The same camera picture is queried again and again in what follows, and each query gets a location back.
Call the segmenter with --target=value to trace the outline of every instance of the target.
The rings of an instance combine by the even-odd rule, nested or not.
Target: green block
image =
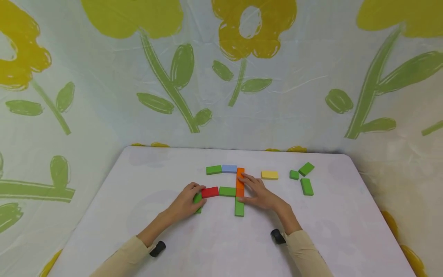
[[[299,179],[299,172],[295,170],[291,170],[289,172],[289,179],[298,180]]]
[[[308,175],[314,169],[314,166],[311,163],[306,163],[302,168],[299,169],[300,174],[304,177]]]
[[[218,195],[235,197],[235,188],[234,187],[220,187],[218,189]]]
[[[245,204],[238,202],[237,197],[235,198],[235,216],[245,216]]]
[[[214,165],[206,167],[206,175],[218,174],[222,172],[221,165]]]
[[[201,200],[202,200],[202,194],[201,194],[201,193],[197,193],[197,194],[194,196],[194,199],[192,200],[192,202],[194,202],[194,204],[197,204],[197,203],[200,202]],[[195,212],[195,214],[201,214],[201,213],[202,213],[202,208],[203,208],[203,207],[199,208],[199,209]]]
[[[312,190],[311,180],[302,178],[300,181],[302,183],[303,194],[307,196],[313,196],[314,191]]]

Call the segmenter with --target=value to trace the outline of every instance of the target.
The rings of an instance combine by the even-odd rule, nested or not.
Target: yellow flower
[[[357,26],[368,31],[405,23],[407,37],[430,38],[443,35],[442,0],[365,0]]]
[[[395,222],[394,217],[388,212],[388,211],[381,211],[381,215],[384,217],[386,223],[388,224],[389,228],[392,231],[392,234],[394,235],[396,240],[399,240],[398,237],[398,226]],[[420,257],[415,254],[415,252],[409,248],[407,245],[400,244],[400,248],[403,251],[403,254],[405,255],[406,259],[408,260],[409,264],[412,267],[412,270],[414,271],[415,275],[417,277],[427,277],[427,274],[425,272],[424,264],[421,261]]]
[[[164,143],[160,143],[160,142],[153,142],[151,143],[152,147],[169,147],[169,145],[164,144]]]
[[[16,53],[12,60],[0,59],[0,86],[25,90],[32,72],[42,72],[51,65],[51,55],[37,44],[40,28],[32,17],[8,0],[0,1],[0,11],[0,32]]]
[[[403,251],[406,259],[412,267],[412,270],[417,277],[427,277],[426,271],[424,270],[424,264],[420,257],[415,254],[415,252],[404,244],[400,244],[400,248]]]
[[[138,28],[153,39],[171,36],[182,28],[179,0],[82,0],[82,4],[92,25],[116,39],[130,37]]]
[[[46,276],[48,276],[49,272],[51,271],[51,269],[54,266],[55,262],[57,261],[58,257],[62,253],[62,250],[63,249],[61,249],[60,251],[55,253],[55,255],[52,257],[52,259],[45,265],[45,267],[43,268],[43,271],[40,273],[39,277],[46,277]]]
[[[287,150],[287,152],[298,152],[298,153],[307,153],[307,148],[301,147],[300,145],[292,146]]]
[[[240,34],[240,18],[247,7],[261,12],[261,25],[252,38]],[[230,60],[237,61],[253,54],[270,59],[280,49],[280,33],[288,30],[295,21],[295,0],[212,0],[216,17],[223,20],[218,29],[220,48]]]

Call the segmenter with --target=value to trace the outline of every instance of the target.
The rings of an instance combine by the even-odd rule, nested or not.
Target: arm
[[[291,206],[270,192],[261,179],[243,174],[239,180],[253,191],[254,197],[241,197],[238,201],[273,210],[280,219],[285,232],[289,253],[303,277],[333,277],[327,264],[315,248],[309,235],[303,231]]]
[[[187,185],[172,204],[138,235],[130,238],[119,250],[109,257],[90,277],[127,277],[151,252],[155,239],[172,224],[189,217],[206,203],[203,199],[194,204],[192,199],[205,186],[194,182]]]

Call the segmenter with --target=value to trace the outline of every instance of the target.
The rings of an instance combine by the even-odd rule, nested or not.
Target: beige sleeve
[[[303,277],[334,277],[305,231],[284,236],[289,253]]]
[[[97,268],[90,277],[127,277],[131,276],[142,261],[151,252],[153,246],[146,247],[141,240],[133,236],[124,243],[111,257]]]

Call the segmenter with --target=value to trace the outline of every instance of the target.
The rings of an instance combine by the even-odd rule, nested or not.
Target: orange block
[[[243,184],[243,182],[240,182],[240,180],[238,179],[238,177],[243,178],[243,176],[241,175],[241,173],[244,173],[245,169],[244,168],[237,168],[237,179],[236,179],[236,183],[235,183],[235,188],[236,189],[245,189],[245,184]]]
[[[236,192],[235,192],[235,197],[244,197],[245,196],[245,190],[243,189],[240,189],[240,188],[238,188],[238,189],[236,189]]]

